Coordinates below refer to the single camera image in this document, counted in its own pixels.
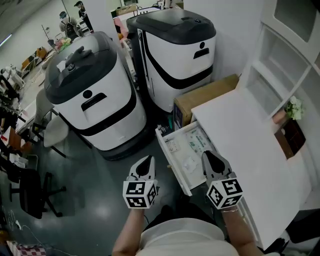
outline white shirt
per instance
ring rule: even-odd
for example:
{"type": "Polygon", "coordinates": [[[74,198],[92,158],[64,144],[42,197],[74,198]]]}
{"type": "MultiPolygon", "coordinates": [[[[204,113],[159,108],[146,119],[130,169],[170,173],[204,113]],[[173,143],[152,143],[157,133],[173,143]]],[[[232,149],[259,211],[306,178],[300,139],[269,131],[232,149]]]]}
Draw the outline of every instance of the white shirt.
{"type": "Polygon", "coordinates": [[[220,228],[194,218],[172,219],[149,228],[141,235],[140,248],[137,256],[239,256],[220,228]]]}

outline wrist strap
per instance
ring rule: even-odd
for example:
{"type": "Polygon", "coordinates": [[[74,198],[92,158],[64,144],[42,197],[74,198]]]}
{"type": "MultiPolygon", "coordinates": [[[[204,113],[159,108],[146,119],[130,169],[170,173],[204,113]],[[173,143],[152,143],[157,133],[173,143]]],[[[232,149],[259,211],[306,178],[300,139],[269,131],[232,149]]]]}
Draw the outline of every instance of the wrist strap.
{"type": "Polygon", "coordinates": [[[222,213],[235,213],[235,212],[237,212],[238,211],[238,209],[234,209],[234,210],[222,210],[221,212],[222,213]]]}

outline drawer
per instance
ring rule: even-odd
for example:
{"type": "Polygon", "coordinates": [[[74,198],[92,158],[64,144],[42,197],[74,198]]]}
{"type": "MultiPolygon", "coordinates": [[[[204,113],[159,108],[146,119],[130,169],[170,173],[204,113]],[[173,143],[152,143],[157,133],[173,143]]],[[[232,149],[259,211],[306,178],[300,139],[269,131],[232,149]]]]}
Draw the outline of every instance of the drawer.
{"type": "Polygon", "coordinates": [[[174,131],[164,137],[156,129],[156,137],[165,154],[166,159],[171,165],[171,169],[179,182],[182,191],[187,196],[192,196],[191,190],[206,182],[207,178],[204,176],[202,161],[199,150],[198,154],[190,146],[191,131],[200,131],[201,137],[205,142],[202,150],[213,150],[214,146],[210,142],[206,133],[200,127],[200,124],[195,121],[179,130],[174,131]],[[171,151],[167,145],[173,141],[178,147],[177,151],[171,151]]]}

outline potted plant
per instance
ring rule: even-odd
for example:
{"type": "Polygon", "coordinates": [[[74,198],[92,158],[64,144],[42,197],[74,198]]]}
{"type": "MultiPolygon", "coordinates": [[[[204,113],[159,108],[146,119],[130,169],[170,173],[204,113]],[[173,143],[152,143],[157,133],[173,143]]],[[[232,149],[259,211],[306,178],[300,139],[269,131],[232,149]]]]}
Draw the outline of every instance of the potted plant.
{"type": "Polygon", "coordinates": [[[295,96],[292,96],[286,106],[272,117],[272,120],[275,124],[281,123],[286,117],[293,120],[300,120],[303,114],[304,108],[302,101],[295,96]]]}

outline open drawer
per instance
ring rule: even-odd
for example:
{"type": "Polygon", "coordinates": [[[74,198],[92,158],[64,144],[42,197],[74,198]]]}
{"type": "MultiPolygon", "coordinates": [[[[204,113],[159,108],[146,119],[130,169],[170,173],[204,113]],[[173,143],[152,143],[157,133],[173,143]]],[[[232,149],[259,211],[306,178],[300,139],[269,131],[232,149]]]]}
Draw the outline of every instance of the open drawer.
{"type": "Polygon", "coordinates": [[[204,150],[213,150],[213,144],[197,121],[164,137],[158,129],[155,133],[182,191],[192,196],[191,190],[207,180],[203,173],[201,154],[204,150]],[[195,145],[191,136],[199,139],[202,148],[195,145]]]}

